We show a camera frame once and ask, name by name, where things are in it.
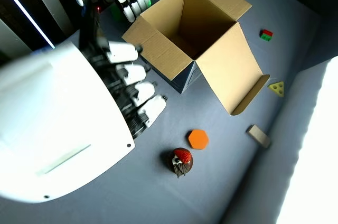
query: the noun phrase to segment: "gray tabletop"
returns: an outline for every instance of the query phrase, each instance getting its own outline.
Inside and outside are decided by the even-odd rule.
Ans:
[[[319,18],[295,0],[247,1],[253,7],[239,22],[252,52],[262,71],[271,75],[270,82],[283,80],[287,85]],[[109,10],[101,18],[108,39],[121,40],[128,24],[115,21]],[[261,29],[273,31],[270,42],[259,38]],[[203,77],[182,95],[154,71],[147,79],[158,82],[156,91],[168,97],[167,107],[135,140],[129,155],[60,199],[31,205],[0,200],[0,223],[218,222],[258,148],[246,129],[257,124],[267,131],[282,100],[264,87],[242,114],[232,117]],[[190,149],[185,135],[195,128],[207,132],[209,145],[191,150],[193,169],[177,179],[163,165],[161,154],[176,147]]]

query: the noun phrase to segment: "open cardboard box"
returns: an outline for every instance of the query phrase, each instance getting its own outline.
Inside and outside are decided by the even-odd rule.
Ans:
[[[237,22],[250,8],[244,0],[160,0],[123,39],[141,44],[142,56],[180,93],[202,72],[227,112],[237,115],[269,79]]]

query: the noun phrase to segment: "yellow triangular block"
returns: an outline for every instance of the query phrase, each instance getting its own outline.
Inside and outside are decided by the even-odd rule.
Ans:
[[[279,97],[284,97],[284,82],[280,81],[269,85],[269,88],[275,92]]]

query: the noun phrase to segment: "red and green block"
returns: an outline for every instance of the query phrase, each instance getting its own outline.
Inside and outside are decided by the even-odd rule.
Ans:
[[[269,42],[271,40],[271,38],[273,38],[273,33],[271,31],[268,31],[268,30],[262,30],[260,32],[260,38]]]

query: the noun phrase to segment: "orange block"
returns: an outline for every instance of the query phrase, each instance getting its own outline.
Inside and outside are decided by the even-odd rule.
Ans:
[[[205,149],[209,142],[208,136],[203,130],[193,130],[188,137],[190,145],[194,149]]]

